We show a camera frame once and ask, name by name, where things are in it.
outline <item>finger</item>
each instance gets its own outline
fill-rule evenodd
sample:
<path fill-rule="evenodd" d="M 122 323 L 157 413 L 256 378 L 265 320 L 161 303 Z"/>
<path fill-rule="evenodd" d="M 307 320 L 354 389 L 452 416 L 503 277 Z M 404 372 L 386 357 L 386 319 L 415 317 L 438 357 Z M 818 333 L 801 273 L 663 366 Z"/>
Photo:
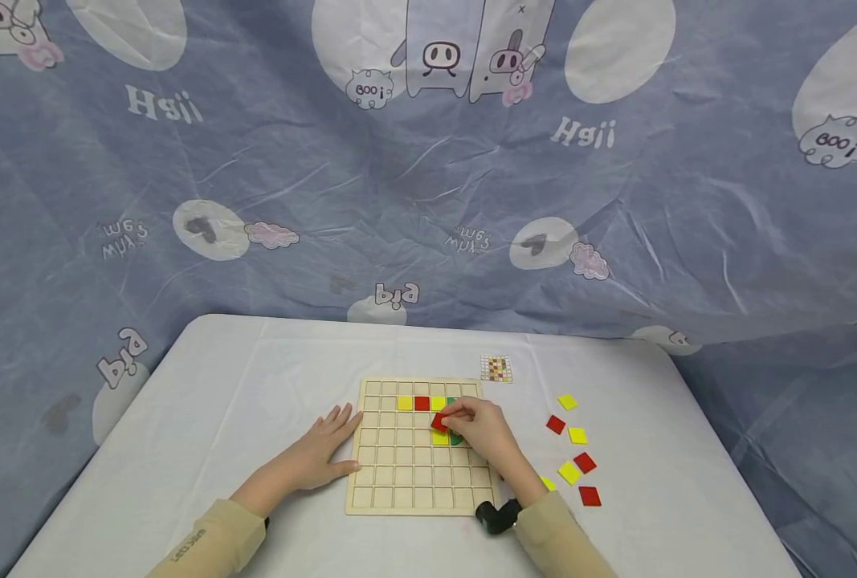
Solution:
<path fill-rule="evenodd" d="M 332 480 L 339 479 L 339 477 L 345 477 L 346 475 L 354 474 L 355 472 L 357 472 L 357 470 L 360 469 L 361 464 L 355 462 L 354 460 L 329 464 L 329 473 L 332 475 Z"/>
<path fill-rule="evenodd" d="M 351 418 L 351 420 L 348 421 L 347 424 L 344 424 L 341 428 L 338 428 L 338 431 L 336 432 L 337 443 L 341 444 L 345 441 L 345 439 L 350 438 L 351 434 L 354 434 L 354 430 L 357 429 L 357 426 L 361 425 L 361 420 L 363 419 L 365 419 L 365 413 L 357 412 L 357 415 Z"/>
<path fill-rule="evenodd" d="M 335 421 L 332 421 L 329 424 L 329 427 L 325 428 L 326 433 L 332 433 L 341 428 L 344 424 L 347 424 L 348 418 L 351 416 L 351 404 L 345 403 L 345 407 L 341 409 L 341 413 L 338 414 L 338 417 L 335 418 Z"/>

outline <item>beige sleeve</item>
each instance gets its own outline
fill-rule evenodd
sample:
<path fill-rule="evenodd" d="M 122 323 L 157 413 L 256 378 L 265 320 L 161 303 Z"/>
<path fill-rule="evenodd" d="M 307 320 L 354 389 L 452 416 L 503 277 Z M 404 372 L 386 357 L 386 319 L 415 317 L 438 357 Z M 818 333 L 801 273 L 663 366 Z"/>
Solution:
<path fill-rule="evenodd" d="M 557 492 L 522 510 L 515 533 L 546 578 L 617 578 Z"/>
<path fill-rule="evenodd" d="M 245 567 L 263 541 L 263 519 L 232 500 L 217 499 L 146 578 L 227 578 Z"/>

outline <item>grid square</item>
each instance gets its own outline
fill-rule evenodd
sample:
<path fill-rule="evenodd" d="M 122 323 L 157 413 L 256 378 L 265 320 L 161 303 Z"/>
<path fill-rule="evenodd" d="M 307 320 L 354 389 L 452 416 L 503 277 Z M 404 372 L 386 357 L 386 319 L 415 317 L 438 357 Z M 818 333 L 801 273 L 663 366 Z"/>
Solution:
<path fill-rule="evenodd" d="M 431 464 L 431 448 L 416 448 L 415 449 L 415 463 L 419 465 L 430 465 Z"/>
<path fill-rule="evenodd" d="M 412 449 L 411 448 L 397 448 L 396 449 L 396 463 L 412 463 Z"/>
<path fill-rule="evenodd" d="M 485 468 L 472 468 L 471 478 L 473 486 L 491 486 L 492 484 L 489 481 L 489 470 Z"/>
<path fill-rule="evenodd" d="M 374 507 L 392 507 L 393 506 L 393 488 L 391 488 L 391 487 L 374 487 L 374 489 L 373 489 L 373 506 Z"/>
<path fill-rule="evenodd" d="M 412 469 L 409 467 L 396 468 L 396 485 L 411 486 L 412 485 Z"/>
<path fill-rule="evenodd" d="M 464 448 L 451 448 L 451 463 L 454 465 L 468 465 L 470 455 Z"/>
<path fill-rule="evenodd" d="M 376 463 L 376 448 L 365 448 L 365 446 L 361 446 L 357 451 L 357 461 L 360 462 L 361 465 L 371 465 Z"/>
<path fill-rule="evenodd" d="M 361 445 L 375 446 L 376 445 L 376 430 L 365 428 L 361 430 Z"/>
<path fill-rule="evenodd" d="M 454 486 L 472 486 L 470 468 L 454 468 Z"/>
<path fill-rule="evenodd" d="M 432 498 L 433 492 L 430 487 L 415 488 L 415 506 L 416 507 L 434 507 L 435 500 Z"/>
<path fill-rule="evenodd" d="M 396 430 L 396 445 L 398 446 L 413 446 L 414 439 L 412 438 L 412 430 L 398 429 Z"/>
<path fill-rule="evenodd" d="M 435 486 L 450 486 L 452 483 L 451 468 L 435 468 Z"/>
<path fill-rule="evenodd" d="M 381 429 L 378 430 L 380 432 L 377 437 L 377 444 L 380 446 L 392 446 L 396 443 L 396 430 L 391 429 Z"/>
<path fill-rule="evenodd" d="M 435 465 L 450 465 L 451 451 L 447 448 L 432 448 L 431 458 Z"/>
<path fill-rule="evenodd" d="M 451 509 L 454 506 L 454 491 L 449 487 L 435 488 L 435 507 L 447 507 Z"/>
<path fill-rule="evenodd" d="M 360 470 L 357 470 L 357 485 L 372 486 L 373 485 L 373 467 L 362 465 Z"/>
<path fill-rule="evenodd" d="M 393 485 L 393 468 L 390 466 L 378 466 L 376 468 L 376 476 L 374 477 L 375 486 L 392 486 Z"/>
<path fill-rule="evenodd" d="M 392 448 L 377 448 L 376 449 L 376 462 L 377 463 L 393 463 L 393 449 Z"/>
<path fill-rule="evenodd" d="M 432 475 L 429 467 L 415 467 L 415 486 L 430 486 L 431 479 Z"/>
<path fill-rule="evenodd" d="M 355 507 L 369 507 L 371 505 L 371 497 L 373 495 L 373 490 L 368 487 L 355 487 L 354 488 L 354 499 L 351 500 L 351 504 Z"/>
<path fill-rule="evenodd" d="M 429 446 L 431 444 L 431 432 L 427 429 L 415 430 L 415 445 Z"/>
<path fill-rule="evenodd" d="M 393 507 L 412 507 L 412 488 L 396 488 L 396 492 L 393 495 Z"/>

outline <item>white circle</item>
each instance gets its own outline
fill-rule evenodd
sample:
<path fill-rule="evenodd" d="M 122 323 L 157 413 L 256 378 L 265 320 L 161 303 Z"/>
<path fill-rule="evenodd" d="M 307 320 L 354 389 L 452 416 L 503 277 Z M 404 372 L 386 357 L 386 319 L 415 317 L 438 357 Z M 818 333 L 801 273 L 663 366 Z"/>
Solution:
<path fill-rule="evenodd" d="M 116 389 L 110 389 L 110 385 L 104 383 L 94 400 L 94 408 L 91 412 L 91 424 L 94 433 L 94 442 L 100 446 L 113 431 L 113 426 L 123 417 L 129 404 L 133 402 L 142 385 L 152 373 L 143 364 L 136 365 L 136 375 L 130 376 L 128 372 L 116 384 Z"/>
<path fill-rule="evenodd" d="M 325 74 L 342 91 L 355 71 L 389 72 L 393 97 L 406 89 L 406 65 L 390 65 L 406 38 L 407 0 L 316 0 L 312 46 Z"/>
<path fill-rule="evenodd" d="M 561 218 L 531 221 L 515 235 L 508 257 L 519 269 L 548 269 L 569 261 L 573 245 L 579 242 L 575 227 Z"/>
<path fill-rule="evenodd" d="M 404 326 L 406 324 L 406 309 L 399 304 L 399 309 L 393 309 L 392 303 L 376 304 L 373 295 L 355 302 L 348 308 L 350 323 L 376 323 L 385 326 Z"/>
<path fill-rule="evenodd" d="M 143 71 L 167 71 L 187 44 L 181 0 L 67 0 L 81 26 L 110 54 Z"/>
<path fill-rule="evenodd" d="M 566 83 L 580 100 L 616 101 L 659 70 L 675 36 L 672 0 L 594 0 L 566 50 Z"/>
<path fill-rule="evenodd" d="M 700 345 L 691 345 L 688 342 L 688 337 L 679 331 L 672 331 L 670 328 L 662 326 L 650 326 L 648 328 L 637 329 L 632 340 L 649 341 L 657 344 L 661 349 L 670 355 L 691 355 L 701 349 Z"/>
<path fill-rule="evenodd" d="M 231 261 L 249 250 L 245 221 L 217 202 L 185 201 L 174 211 L 172 224 L 181 242 L 207 259 Z"/>

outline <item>colored tile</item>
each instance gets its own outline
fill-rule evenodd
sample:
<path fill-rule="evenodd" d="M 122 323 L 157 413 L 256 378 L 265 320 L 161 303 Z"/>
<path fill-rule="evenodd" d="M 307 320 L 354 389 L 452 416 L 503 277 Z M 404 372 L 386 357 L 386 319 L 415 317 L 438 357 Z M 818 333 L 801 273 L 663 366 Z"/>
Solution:
<path fill-rule="evenodd" d="M 596 462 L 586 452 L 582 452 L 576 456 L 573 461 L 576 462 L 576 465 L 579 466 L 583 474 L 588 474 L 591 470 L 597 468 Z"/>
<path fill-rule="evenodd" d="M 598 489 L 591 486 L 580 486 L 579 495 L 582 498 L 582 505 L 588 507 L 600 507 L 601 498 L 598 495 Z"/>
<path fill-rule="evenodd" d="M 431 445 L 433 446 L 449 446 L 451 444 L 451 436 L 447 433 L 431 432 Z"/>
<path fill-rule="evenodd" d="M 566 421 L 561 420 L 556 415 L 551 415 L 550 419 L 546 422 L 546 426 L 548 426 L 557 436 L 563 433 L 563 428 L 566 427 Z"/>
<path fill-rule="evenodd" d="M 576 469 L 576 466 L 573 465 L 572 462 L 564 463 L 560 466 L 560 476 L 566 480 L 566 482 L 572 486 L 579 479 L 579 470 Z"/>
<path fill-rule="evenodd" d="M 589 443 L 589 438 L 586 436 L 586 431 L 582 427 L 569 428 L 569 441 L 581 446 Z"/>
<path fill-rule="evenodd" d="M 566 394 L 566 395 L 564 395 L 564 396 L 559 396 L 559 397 L 557 397 L 557 401 L 560 401 L 561 406 L 563 406 L 563 409 L 566 409 L 566 410 L 567 410 L 567 412 L 569 412 L 569 410 L 570 410 L 570 409 L 572 409 L 572 408 L 576 407 L 577 405 L 579 405 L 579 404 L 578 404 L 578 403 L 576 403 L 576 401 L 573 399 L 573 396 L 570 396 L 569 394 Z"/>

